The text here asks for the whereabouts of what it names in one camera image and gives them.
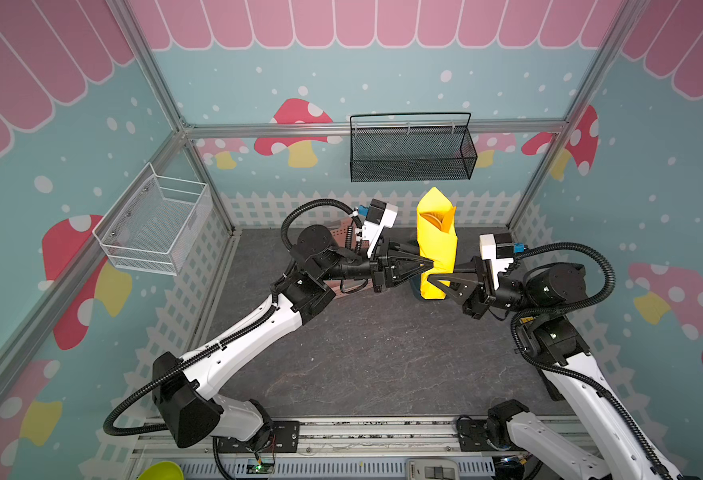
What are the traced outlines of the yellow paper napkin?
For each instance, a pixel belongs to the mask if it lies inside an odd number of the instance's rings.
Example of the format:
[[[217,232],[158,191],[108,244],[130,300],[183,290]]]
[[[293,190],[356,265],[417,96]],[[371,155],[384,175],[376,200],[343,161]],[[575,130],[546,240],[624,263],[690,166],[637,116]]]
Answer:
[[[443,195],[437,187],[431,188],[417,206],[417,243],[419,243],[419,255],[433,260],[433,269],[421,274],[421,295],[425,300],[443,300],[445,294],[437,287],[427,283],[427,276],[432,273],[451,273],[455,267],[455,256],[457,256],[457,232],[455,232],[455,216],[453,216],[453,228],[449,233],[443,233],[427,221],[421,219],[419,214],[423,212],[446,212],[455,210],[451,200]]]

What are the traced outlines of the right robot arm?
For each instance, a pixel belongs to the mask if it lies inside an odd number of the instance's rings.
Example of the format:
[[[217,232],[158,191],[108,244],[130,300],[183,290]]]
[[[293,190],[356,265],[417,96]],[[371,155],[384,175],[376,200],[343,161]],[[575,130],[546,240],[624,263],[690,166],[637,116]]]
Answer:
[[[521,279],[511,272],[521,260],[571,251],[583,254],[603,272],[603,287],[587,295],[581,264],[553,262],[529,270]],[[575,242],[535,248],[481,236],[481,254],[451,273],[431,274],[429,284],[459,303],[463,313],[481,317],[503,308],[515,349],[541,372],[551,391],[561,395],[585,427],[597,453],[591,454],[549,429],[517,400],[487,412],[485,435],[497,449],[519,447],[563,479],[681,479],[683,472],[645,435],[605,380],[591,348],[569,314],[607,300],[615,290],[615,270],[599,251]]]

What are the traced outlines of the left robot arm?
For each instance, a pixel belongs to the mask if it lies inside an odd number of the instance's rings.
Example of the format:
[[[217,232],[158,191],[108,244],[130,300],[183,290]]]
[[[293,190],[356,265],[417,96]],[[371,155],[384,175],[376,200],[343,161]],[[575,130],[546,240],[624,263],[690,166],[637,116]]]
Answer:
[[[351,219],[344,242],[320,224],[291,240],[293,222],[320,207],[335,208]],[[103,432],[126,437],[167,431],[179,448],[208,437],[232,438],[253,452],[263,450],[274,436],[272,418],[259,402],[227,398],[222,388],[244,365],[322,313],[337,296],[330,282],[369,282],[381,292],[431,270],[433,261],[417,248],[383,237],[395,218],[397,207],[377,199],[357,209],[332,198],[297,207],[281,226],[291,261],[271,284],[267,299],[201,347],[159,357],[152,380],[108,414]]]

